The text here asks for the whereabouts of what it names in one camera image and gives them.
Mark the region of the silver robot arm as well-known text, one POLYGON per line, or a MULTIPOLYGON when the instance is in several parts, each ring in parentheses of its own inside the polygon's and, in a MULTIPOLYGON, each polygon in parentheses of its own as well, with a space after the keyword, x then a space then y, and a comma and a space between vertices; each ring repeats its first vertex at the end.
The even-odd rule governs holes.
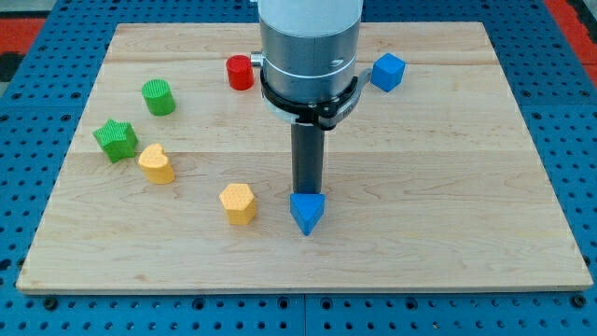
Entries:
POLYGON ((362 0, 259 0, 260 81, 278 118, 333 129, 358 103, 369 75, 355 63, 362 0))

